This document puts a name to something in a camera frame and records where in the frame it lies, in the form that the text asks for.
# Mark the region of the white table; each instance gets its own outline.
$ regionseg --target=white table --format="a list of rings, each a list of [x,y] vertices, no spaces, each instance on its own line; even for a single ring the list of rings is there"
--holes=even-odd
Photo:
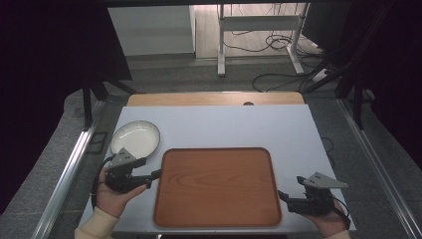
[[[305,189],[296,177],[319,171],[333,177],[308,105],[207,106],[207,107],[125,107],[116,129],[134,120],[148,120],[160,130],[161,141],[146,166],[133,175],[149,174],[160,168],[163,154],[170,148],[263,147],[272,157],[277,186],[291,197],[304,198]],[[153,223],[157,182],[132,199],[115,231],[145,234],[275,234],[317,231],[306,218],[288,211],[281,201],[283,219],[275,227],[264,228],[160,228]],[[344,201],[341,192],[332,193]],[[81,223],[92,214],[88,202]]]

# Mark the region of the hand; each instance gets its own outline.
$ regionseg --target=hand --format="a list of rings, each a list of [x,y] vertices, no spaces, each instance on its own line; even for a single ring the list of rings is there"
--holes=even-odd
[[[97,208],[108,215],[118,218],[123,213],[127,202],[142,193],[146,189],[146,185],[138,186],[125,194],[114,192],[105,184],[106,172],[107,168],[103,168],[100,173],[100,184],[97,190]]]
[[[338,210],[344,213],[340,204],[335,199],[334,199],[334,206]],[[324,216],[318,216],[318,217],[310,216],[310,215],[303,215],[303,216],[309,219],[311,222],[313,222],[316,225],[317,230],[324,238],[330,237],[332,235],[335,235],[347,229],[343,219],[333,211],[329,212],[327,215],[324,215]]]

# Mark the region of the tabletop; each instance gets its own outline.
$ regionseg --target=tabletop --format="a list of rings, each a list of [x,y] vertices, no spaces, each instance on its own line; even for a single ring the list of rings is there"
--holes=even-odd
[[[272,157],[277,187],[292,197],[305,189],[296,176],[319,171],[335,178],[323,149],[308,105],[297,93],[192,93],[135,95],[123,108],[115,129],[134,120],[157,125],[161,139],[143,168],[133,175],[148,174],[160,167],[170,148],[263,147]],[[281,203],[284,218],[273,227],[256,228],[161,228],[154,224],[157,183],[127,204],[115,231],[148,234],[171,233],[297,233],[317,231],[306,218],[289,213]],[[343,201],[339,190],[332,193]],[[91,215],[87,204],[81,223]]]

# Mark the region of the wire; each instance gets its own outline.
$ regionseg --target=wire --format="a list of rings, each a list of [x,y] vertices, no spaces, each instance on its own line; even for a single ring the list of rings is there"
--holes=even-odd
[[[321,137],[320,139],[325,139],[331,144],[331,147],[329,148],[329,150],[326,151],[326,153],[329,153],[334,149],[334,143],[332,142],[331,139],[329,139],[328,137]]]
[[[242,14],[242,16],[243,16],[243,12],[242,12],[242,9],[240,9],[240,4],[238,4],[238,8],[239,8],[239,12]]]
[[[267,92],[269,92],[269,91],[273,91],[273,90],[276,90],[276,89],[278,89],[278,88],[281,88],[281,87],[283,87],[283,86],[285,86],[285,85],[288,85],[288,84],[290,84],[290,83],[296,82],[296,81],[298,81],[298,80],[300,80],[300,79],[294,79],[294,80],[292,80],[292,81],[289,81],[289,82],[283,83],[283,84],[281,84],[281,85],[279,85],[279,86],[272,87],[272,88],[268,88],[268,89],[266,90],[266,93],[267,93]]]
[[[293,83],[293,82],[298,81],[298,80],[302,80],[301,84],[299,85],[299,87],[297,89],[297,91],[300,93],[302,91],[301,88],[304,85],[304,83],[305,83],[306,79],[308,78],[308,76],[311,76],[312,74],[314,74],[319,69],[319,67],[322,66],[322,64],[323,64],[323,62],[321,62],[318,65],[317,68],[313,69],[311,72],[309,72],[307,74],[304,74],[304,75],[288,75],[288,74],[274,74],[274,73],[268,73],[268,74],[259,75],[259,76],[255,77],[252,80],[252,88],[254,90],[256,90],[257,92],[263,93],[264,91],[261,90],[261,89],[259,89],[259,88],[257,88],[257,86],[256,86],[256,83],[258,82],[258,80],[261,79],[261,78],[263,78],[263,77],[267,77],[267,76],[293,77],[293,78],[298,78],[298,79],[294,79],[292,81],[289,81],[289,82],[286,82],[286,83],[282,83],[281,85],[278,85],[276,87],[269,88],[269,89],[266,90],[266,92],[273,91],[273,90],[278,89],[278,88],[281,88],[281,87],[283,87],[283,86],[285,86],[287,84]]]
[[[268,36],[266,38],[265,42],[267,43],[267,46],[270,46],[274,50],[280,51],[282,49],[287,48],[288,47],[288,44],[289,43],[292,43],[292,39],[291,38],[288,38],[288,37],[285,37],[283,35],[272,34],[272,35],[270,35],[270,36]],[[286,43],[284,43],[284,45],[282,47],[275,47],[274,46],[274,43],[276,43],[276,42],[278,42],[278,43],[286,42]]]
[[[93,181],[93,186],[91,188],[91,205],[93,206],[93,210],[94,208],[96,208],[97,206],[97,190],[99,189],[99,180],[100,180],[100,173],[103,170],[103,167],[105,167],[106,163],[108,163],[109,161],[112,161],[113,156],[108,157],[106,160],[104,160],[102,162],[102,164],[100,165],[99,169],[97,170],[97,174],[94,177],[94,181]]]
[[[250,49],[245,49],[245,48],[241,48],[241,47],[229,46],[225,42],[223,42],[223,43],[228,48],[239,49],[239,50],[246,51],[246,52],[262,52],[262,51],[265,51],[265,50],[267,50],[271,47],[271,46],[267,46],[267,47],[260,49],[260,50],[250,50]]]
[[[265,15],[268,15],[268,13],[271,11],[271,9],[273,9],[275,6],[276,6],[276,4],[275,4],[275,3],[273,3],[273,4],[271,5],[271,8],[268,10],[268,12],[267,12]]]
[[[346,217],[348,217],[350,215],[350,211],[348,210],[348,207],[345,205],[344,202],[340,201],[339,199],[337,199],[336,197],[333,197],[332,199],[334,199],[335,201],[341,203],[341,205],[344,206],[345,210],[347,211],[347,214],[345,215]]]
[[[331,164],[331,168],[334,168],[335,167],[334,158],[332,158],[332,156],[329,154],[327,154],[326,156],[328,157],[329,164]]]

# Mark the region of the white bowl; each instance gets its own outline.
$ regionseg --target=white bowl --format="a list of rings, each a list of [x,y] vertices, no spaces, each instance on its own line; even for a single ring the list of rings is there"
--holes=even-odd
[[[149,121],[132,121],[115,132],[109,145],[112,153],[123,147],[136,158],[152,154],[159,144],[159,130]]]

